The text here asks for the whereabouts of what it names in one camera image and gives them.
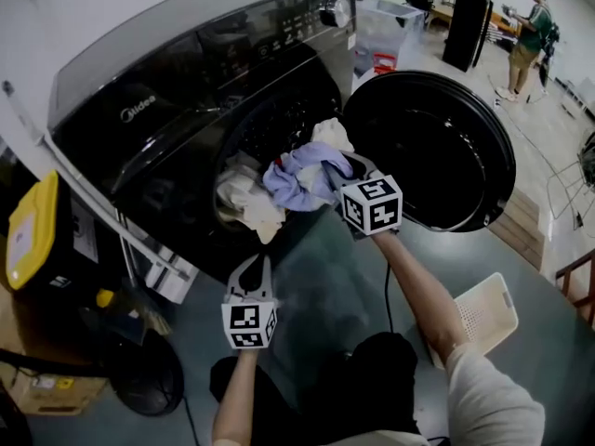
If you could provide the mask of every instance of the wooden platform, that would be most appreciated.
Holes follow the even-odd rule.
[[[545,236],[539,231],[538,223],[539,206],[514,189],[504,213],[488,229],[540,270]]]

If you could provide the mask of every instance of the white shoe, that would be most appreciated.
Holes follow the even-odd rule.
[[[509,100],[510,102],[517,101],[517,95],[511,93],[506,87],[497,87],[496,94],[498,94],[501,98],[505,100]]]

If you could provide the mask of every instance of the khaki shorts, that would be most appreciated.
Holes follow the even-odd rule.
[[[531,63],[539,56],[539,51],[529,51],[525,46],[517,43],[510,52],[510,65],[521,70],[528,70],[531,68]]]

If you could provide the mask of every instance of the washing machine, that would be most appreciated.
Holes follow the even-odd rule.
[[[225,161],[241,151],[264,172],[331,117],[395,176],[406,216],[433,230],[489,224],[515,172],[497,117],[431,73],[386,74],[351,97],[355,38],[355,0],[166,0],[59,71],[49,133],[126,217],[223,282],[263,249],[283,257],[320,215],[289,214],[263,246],[218,215]]]

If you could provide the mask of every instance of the washing machine door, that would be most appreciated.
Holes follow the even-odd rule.
[[[380,75],[344,108],[357,153],[393,175],[403,215],[436,231],[473,231],[504,210],[516,177],[510,139],[468,88],[431,72]]]

